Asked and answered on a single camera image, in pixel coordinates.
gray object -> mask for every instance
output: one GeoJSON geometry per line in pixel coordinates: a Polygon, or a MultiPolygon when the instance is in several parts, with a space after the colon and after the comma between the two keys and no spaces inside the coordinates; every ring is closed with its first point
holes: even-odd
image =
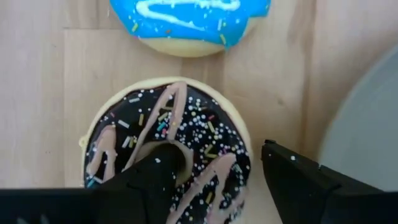
{"type": "Polygon", "coordinates": [[[323,141],[320,163],[381,190],[398,190],[398,47],[349,94],[323,141]]]}

blue frosted donut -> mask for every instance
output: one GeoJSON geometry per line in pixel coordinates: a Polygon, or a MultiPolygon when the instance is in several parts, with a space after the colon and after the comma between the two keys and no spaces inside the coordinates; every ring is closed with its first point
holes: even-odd
{"type": "Polygon", "coordinates": [[[128,32],[140,39],[203,40],[228,48],[249,19],[267,16],[271,0],[111,0],[128,32]]]}

